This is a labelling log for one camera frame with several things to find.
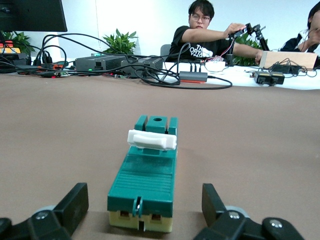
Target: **yellow block base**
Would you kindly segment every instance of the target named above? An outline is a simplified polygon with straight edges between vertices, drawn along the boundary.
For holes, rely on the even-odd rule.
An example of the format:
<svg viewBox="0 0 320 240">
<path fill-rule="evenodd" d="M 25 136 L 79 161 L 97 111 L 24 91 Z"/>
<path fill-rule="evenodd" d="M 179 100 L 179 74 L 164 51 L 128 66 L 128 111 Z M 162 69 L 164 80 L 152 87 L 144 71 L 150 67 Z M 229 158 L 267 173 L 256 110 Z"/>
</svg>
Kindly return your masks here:
<svg viewBox="0 0 320 240">
<path fill-rule="evenodd" d="M 20 48 L 18 48 L 18 47 L 6 47 L 6 48 L 1 47 L 0 53 L 3 53 L 3 52 L 5 54 L 20 54 L 21 53 Z"/>
<path fill-rule="evenodd" d="M 131 213 L 120 211 L 109 212 L 110 225 L 129 229 L 139 229 L 139 222 L 143 222 L 144 231 L 171 233 L 173 219 L 172 217 L 163 217 L 159 215 L 142 215 L 140 218 L 132 216 Z"/>
</svg>

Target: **glasses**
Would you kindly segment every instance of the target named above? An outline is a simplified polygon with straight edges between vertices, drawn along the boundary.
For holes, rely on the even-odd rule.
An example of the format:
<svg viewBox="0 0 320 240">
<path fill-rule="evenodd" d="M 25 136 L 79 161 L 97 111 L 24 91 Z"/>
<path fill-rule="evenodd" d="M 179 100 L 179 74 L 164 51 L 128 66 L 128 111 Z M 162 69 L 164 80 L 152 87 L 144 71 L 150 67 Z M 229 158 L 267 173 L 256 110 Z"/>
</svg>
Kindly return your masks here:
<svg viewBox="0 0 320 240">
<path fill-rule="evenodd" d="M 191 17 L 192 17 L 192 20 L 195 22 L 198 22 L 200 19 L 200 16 L 198 14 L 191 14 Z M 201 17 L 201 20 L 203 23 L 207 23 L 210 21 L 210 17 L 203 16 L 203 17 Z"/>
</svg>

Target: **computer monitor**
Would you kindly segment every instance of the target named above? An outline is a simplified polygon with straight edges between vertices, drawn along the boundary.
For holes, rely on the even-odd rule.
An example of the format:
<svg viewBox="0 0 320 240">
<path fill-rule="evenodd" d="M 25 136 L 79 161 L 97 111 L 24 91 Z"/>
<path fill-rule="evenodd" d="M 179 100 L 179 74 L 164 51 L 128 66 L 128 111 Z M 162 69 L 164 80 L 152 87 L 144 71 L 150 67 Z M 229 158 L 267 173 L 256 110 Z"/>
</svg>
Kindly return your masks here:
<svg viewBox="0 0 320 240">
<path fill-rule="evenodd" d="M 67 32 L 62 0 L 0 0 L 0 31 Z"/>
</svg>

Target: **green potted plant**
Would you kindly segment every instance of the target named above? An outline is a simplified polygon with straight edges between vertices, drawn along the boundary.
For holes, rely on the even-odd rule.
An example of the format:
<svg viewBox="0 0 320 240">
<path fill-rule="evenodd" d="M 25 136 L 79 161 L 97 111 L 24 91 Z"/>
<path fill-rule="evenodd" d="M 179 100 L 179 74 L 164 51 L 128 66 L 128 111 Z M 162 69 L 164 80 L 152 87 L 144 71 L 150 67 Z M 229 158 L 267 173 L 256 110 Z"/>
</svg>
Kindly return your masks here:
<svg viewBox="0 0 320 240">
<path fill-rule="evenodd" d="M 103 36 L 103 39 L 111 46 L 110 48 L 104 50 L 104 53 L 108 54 L 134 54 L 134 49 L 136 47 L 136 41 L 130 41 L 131 39 L 138 38 L 137 32 L 129 34 L 120 33 L 118 29 L 115 30 L 116 35 Z"/>
<path fill-rule="evenodd" d="M 16 45 L 20 49 L 21 53 L 29 54 L 29 52 L 35 52 L 35 49 L 30 46 L 30 43 L 28 41 L 30 37 L 25 35 L 24 32 L 19 32 L 19 33 L 17 33 L 16 31 L 13 31 L 13 32 L 1 31 L 1 32 L 4 36 L 4 39 L 12 40 L 13 45 Z"/>
<path fill-rule="evenodd" d="M 249 36 L 249 34 L 246 32 L 242 34 L 240 37 L 237 37 L 235 39 L 235 42 L 238 44 L 245 44 L 250 47 L 253 47 L 255 49 L 262 49 L 261 45 L 259 42 L 252 40 L 252 37 Z M 243 56 L 235 56 L 233 58 L 233 64 L 238 65 L 238 66 L 256 66 L 257 64 L 255 63 L 254 58 L 248 58 L 248 57 L 243 57 Z"/>
</svg>

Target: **white wall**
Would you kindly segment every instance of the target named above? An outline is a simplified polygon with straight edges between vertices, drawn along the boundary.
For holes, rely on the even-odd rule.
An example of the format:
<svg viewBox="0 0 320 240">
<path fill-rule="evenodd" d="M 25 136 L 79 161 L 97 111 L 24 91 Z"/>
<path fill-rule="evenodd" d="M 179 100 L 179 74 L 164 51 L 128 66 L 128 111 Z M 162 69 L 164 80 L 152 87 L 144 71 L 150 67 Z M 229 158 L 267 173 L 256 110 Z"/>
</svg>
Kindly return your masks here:
<svg viewBox="0 0 320 240">
<path fill-rule="evenodd" d="M 136 54 L 160 55 L 160 47 L 170 44 L 175 30 L 188 25 L 188 8 L 193 0 L 62 0 L 68 33 L 82 33 L 102 39 L 114 34 L 137 32 Z M 298 32 L 307 28 L 307 18 L 317 0 L 215 0 L 215 16 L 209 29 L 224 31 L 230 23 L 260 24 L 271 50 L 279 49 Z M 27 32 L 39 46 L 43 33 Z M 97 50 L 108 48 L 98 40 L 73 36 L 72 39 Z M 67 57 L 87 57 L 93 53 L 83 46 L 59 40 Z"/>
</svg>

